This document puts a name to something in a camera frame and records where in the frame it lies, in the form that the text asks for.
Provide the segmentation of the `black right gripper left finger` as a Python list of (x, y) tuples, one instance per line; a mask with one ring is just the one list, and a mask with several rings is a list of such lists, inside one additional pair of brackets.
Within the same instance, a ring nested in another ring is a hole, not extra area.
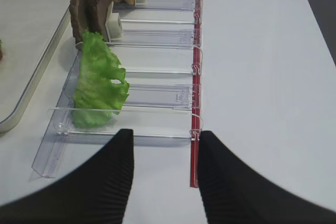
[(1, 206), (1, 223), (122, 223), (133, 177), (133, 131), (121, 129), (65, 177)]

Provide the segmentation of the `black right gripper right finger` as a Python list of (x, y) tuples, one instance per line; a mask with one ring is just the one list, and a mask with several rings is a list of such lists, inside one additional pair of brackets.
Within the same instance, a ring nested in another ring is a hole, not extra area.
[(211, 131), (202, 131), (198, 185), (208, 223), (335, 223), (335, 212), (261, 176)]

